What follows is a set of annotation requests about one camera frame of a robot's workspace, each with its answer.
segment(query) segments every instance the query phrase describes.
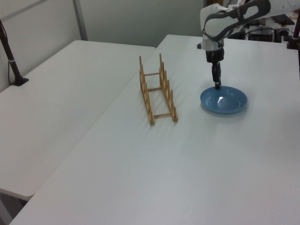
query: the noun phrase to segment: black lamp stand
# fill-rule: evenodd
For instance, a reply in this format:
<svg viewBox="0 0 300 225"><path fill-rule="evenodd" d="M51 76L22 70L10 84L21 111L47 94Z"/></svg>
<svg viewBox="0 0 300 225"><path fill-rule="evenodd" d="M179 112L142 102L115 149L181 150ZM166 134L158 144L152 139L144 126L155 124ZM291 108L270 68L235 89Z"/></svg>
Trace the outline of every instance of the black lamp stand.
<svg viewBox="0 0 300 225"><path fill-rule="evenodd" d="M5 53L7 55L9 64L10 64L10 66L11 66L11 68L12 68L14 74L15 74L15 81L12 82L12 85L21 86L24 83L26 83L29 79L22 77L20 72L19 72L19 69L18 69L18 66L15 62L13 53L10 50L10 47L9 47L9 44L8 44L8 37L6 35L5 29L4 29L4 26L1 22L1 20L0 20L0 39L1 39L1 42L2 42L2 45L3 45L3 48L5 50Z"/></svg>

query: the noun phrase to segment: white wall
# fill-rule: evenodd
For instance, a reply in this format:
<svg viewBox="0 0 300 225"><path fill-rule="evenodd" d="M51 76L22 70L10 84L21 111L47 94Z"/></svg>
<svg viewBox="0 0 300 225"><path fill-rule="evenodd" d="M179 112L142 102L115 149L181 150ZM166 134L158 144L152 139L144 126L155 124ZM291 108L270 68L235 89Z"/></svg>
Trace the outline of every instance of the white wall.
<svg viewBox="0 0 300 225"><path fill-rule="evenodd" d="M80 39L72 0L47 0L2 23L21 75ZM0 45L0 92L8 87L7 63Z"/></svg>
<svg viewBox="0 0 300 225"><path fill-rule="evenodd" d="M203 0L80 0L88 40L157 47L167 34L200 36Z"/></svg>

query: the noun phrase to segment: white tabletop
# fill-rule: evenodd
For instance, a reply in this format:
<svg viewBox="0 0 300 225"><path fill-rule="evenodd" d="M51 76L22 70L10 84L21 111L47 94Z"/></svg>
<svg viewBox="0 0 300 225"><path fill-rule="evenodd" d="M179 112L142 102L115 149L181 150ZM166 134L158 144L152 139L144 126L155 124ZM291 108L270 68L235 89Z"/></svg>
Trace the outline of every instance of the white tabletop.
<svg viewBox="0 0 300 225"><path fill-rule="evenodd" d="M298 225L298 52L226 40L223 85L249 105L218 115L200 105L213 86L200 41L169 35L145 63L162 53L177 123L149 125L136 74L12 225Z"/></svg>
<svg viewBox="0 0 300 225"><path fill-rule="evenodd" d="M154 50L74 41L0 93L0 192L35 194Z"/></svg>

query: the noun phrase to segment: wooden peg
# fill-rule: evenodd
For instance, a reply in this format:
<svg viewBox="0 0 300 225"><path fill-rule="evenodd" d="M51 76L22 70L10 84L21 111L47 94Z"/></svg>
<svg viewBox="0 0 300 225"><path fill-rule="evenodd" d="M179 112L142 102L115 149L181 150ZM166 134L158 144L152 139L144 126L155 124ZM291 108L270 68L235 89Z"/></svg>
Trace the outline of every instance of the wooden peg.
<svg viewBox="0 0 300 225"><path fill-rule="evenodd" d="M171 89L170 102L171 102L171 109L173 109L173 108L174 108L174 102L173 102L173 89Z"/></svg>

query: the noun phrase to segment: wooden dowel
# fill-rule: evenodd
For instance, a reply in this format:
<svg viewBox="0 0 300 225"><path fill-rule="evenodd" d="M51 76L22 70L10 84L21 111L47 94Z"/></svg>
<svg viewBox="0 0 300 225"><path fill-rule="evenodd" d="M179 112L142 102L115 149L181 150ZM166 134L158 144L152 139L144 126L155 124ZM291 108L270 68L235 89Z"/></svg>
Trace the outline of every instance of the wooden dowel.
<svg viewBox="0 0 300 225"><path fill-rule="evenodd" d="M173 109L173 107L174 107L174 102L173 102L173 89L171 89L170 100L171 100L171 109Z"/></svg>
<svg viewBox="0 0 300 225"><path fill-rule="evenodd" d="M161 62L160 70L161 70L161 71L164 71L164 70L165 70L165 64L164 64L164 62Z"/></svg>
<svg viewBox="0 0 300 225"><path fill-rule="evenodd" d="M158 75L159 73L145 74L145 76Z"/></svg>
<svg viewBox="0 0 300 225"><path fill-rule="evenodd" d="M141 68L141 72L144 74L144 76L145 76L145 73L144 73L144 66L141 64L140 65L140 68Z"/></svg>
<svg viewBox="0 0 300 225"><path fill-rule="evenodd" d="M173 121L176 121L176 120L178 120L178 117L176 115L176 107L174 106L173 107Z"/></svg>
<svg viewBox="0 0 300 225"><path fill-rule="evenodd" d="M161 88L160 87L159 88L150 88L150 89L148 89L148 92L157 91L157 90L161 90Z"/></svg>
<svg viewBox="0 0 300 225"><path fill-rule="evenodd" d="M158 115L154 115L154 118L165 117L170 115L171 115L170 113L158 114Z"/></svg>

